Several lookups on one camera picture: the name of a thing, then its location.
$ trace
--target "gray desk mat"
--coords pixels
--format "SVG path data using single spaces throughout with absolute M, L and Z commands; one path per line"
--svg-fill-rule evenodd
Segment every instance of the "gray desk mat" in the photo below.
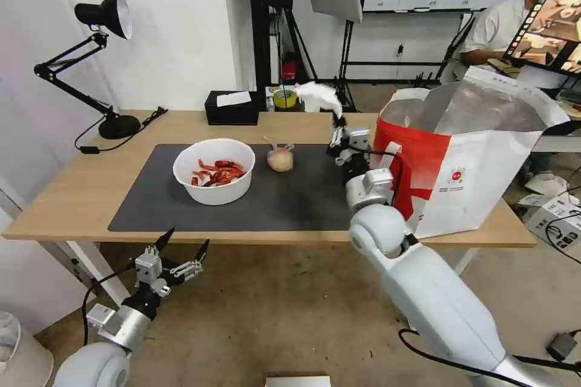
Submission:
M 238 200 L 222 206 L 197 203 L 174 178 L 173 162 L 187 146 L 155 147 L 109 231 L 162 232 L 171 227 L 184 232 L 349 229 L 341 168 L 325 154 L 326 145 L 296 145 L 294 169 L 283 174 L 266 163 L 269 145 L 251 145 L 256 164 L 250 188 Z

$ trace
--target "paper bag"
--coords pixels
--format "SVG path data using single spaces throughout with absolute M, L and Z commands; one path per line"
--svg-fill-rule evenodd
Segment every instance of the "paper bag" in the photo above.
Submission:
M 474 230 L 542 132 L 568 120 L 541 90 L 473 67 L 461 82 L 397 91 L 373 144 L 397 156 L 374 155 L 372 167 L 390 168 L 395 206 L 417 237 Z

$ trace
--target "black tissue box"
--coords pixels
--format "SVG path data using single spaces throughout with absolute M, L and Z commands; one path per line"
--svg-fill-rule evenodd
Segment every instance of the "black tissue box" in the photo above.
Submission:
M 217 106 L 217 97 L 224 94 L 233 94 L 240 91 L 210 91 L 206 103 L 206 118 L 208 125 L 256 125 L 258 124 L 258 108 L 253 96 L 256 92 L 250 92 L 252 101 L 232 106 Z

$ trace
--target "lamp base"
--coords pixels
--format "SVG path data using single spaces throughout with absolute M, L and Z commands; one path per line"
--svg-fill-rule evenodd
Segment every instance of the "lamp base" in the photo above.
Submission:
M 108 116 L 99 125 L 99 134 L 104 139 L 123 139 L 133 136 L 141 128 L 141 122 L 131 115 Z

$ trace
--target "onion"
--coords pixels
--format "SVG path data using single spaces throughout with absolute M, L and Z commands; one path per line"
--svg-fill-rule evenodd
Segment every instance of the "onion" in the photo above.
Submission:
M 293 157 L 291 150 L 294 145 L 286 145 L 284 147 L 277 147 L 272 144 L 272 149 L 266 155 L 268 166 L 277 172 L 287 172 L 292 169 Z

